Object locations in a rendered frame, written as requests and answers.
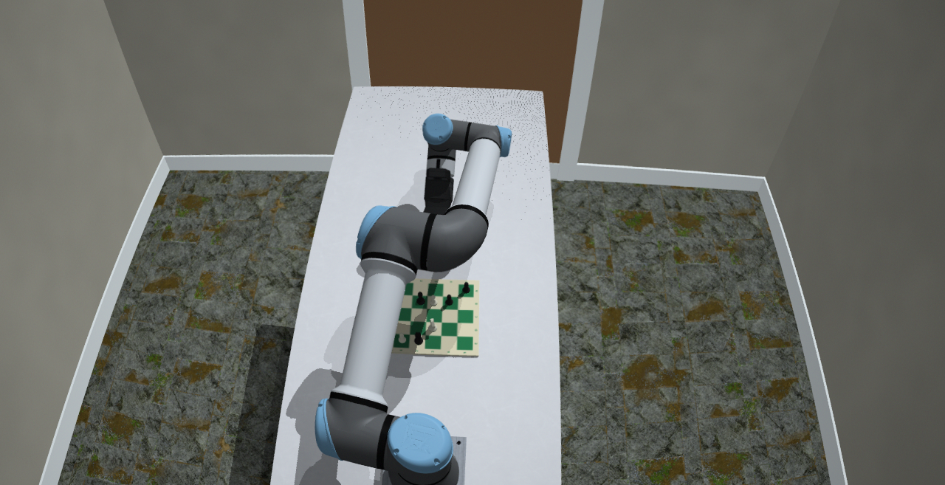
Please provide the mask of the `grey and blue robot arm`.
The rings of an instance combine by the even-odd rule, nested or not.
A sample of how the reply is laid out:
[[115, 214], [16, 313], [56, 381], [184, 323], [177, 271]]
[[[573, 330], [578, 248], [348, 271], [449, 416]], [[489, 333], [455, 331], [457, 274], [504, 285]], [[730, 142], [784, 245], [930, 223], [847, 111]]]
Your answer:
[[469, 152], [458, 191], [444, 215], [394, 206], [376, 206], [365, 215], [357, 236], [363, 287], [341, 383], [318, 404], [316, 442], [329, 457], [387, 470], [392, 485], [458, 485], [458, 459], [444, 424], [424, 413], [387, 414], [382, 391], [406, 284], [418, 269], [456, 269], [479, 250], [511, 131], [444, 114], [430, 115], [422, 131], [427, 159], [456, 162], [456, 150]]

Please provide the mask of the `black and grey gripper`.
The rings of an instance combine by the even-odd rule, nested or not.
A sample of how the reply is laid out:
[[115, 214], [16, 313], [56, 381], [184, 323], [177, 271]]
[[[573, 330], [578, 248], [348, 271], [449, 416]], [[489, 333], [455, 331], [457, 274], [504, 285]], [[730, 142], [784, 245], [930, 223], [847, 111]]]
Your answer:
[[451, 159], [428, 159], [426, 173], [423, 213], [444, 215], [453, 201], [455, 162]]

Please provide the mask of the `green and cream chessboard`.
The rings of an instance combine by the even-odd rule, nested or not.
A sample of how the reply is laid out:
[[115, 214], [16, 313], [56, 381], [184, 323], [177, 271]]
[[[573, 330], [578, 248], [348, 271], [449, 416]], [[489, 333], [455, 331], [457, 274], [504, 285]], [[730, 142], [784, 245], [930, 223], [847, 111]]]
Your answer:
[[[469, 284], [468, 293], [463, 291], [465, 282]], [[423, 306], [416, 303], [419, 291], [425, 299]], [[437, 306], [430, 306], [432, 295]], [[451, 295], [452, 306], [445, 303], [447, 295]], [[406, 284], [399, 312], [392, 354], [478, 357], [479, 281], [415, 278]], [[434, 319], [438, 330], [428, 329], [430, 319]], [[421, 332], [421, 345], [414, 342], [416, 331]], [[399, 333], [404, 333], [406, 343], [399, 343]]]

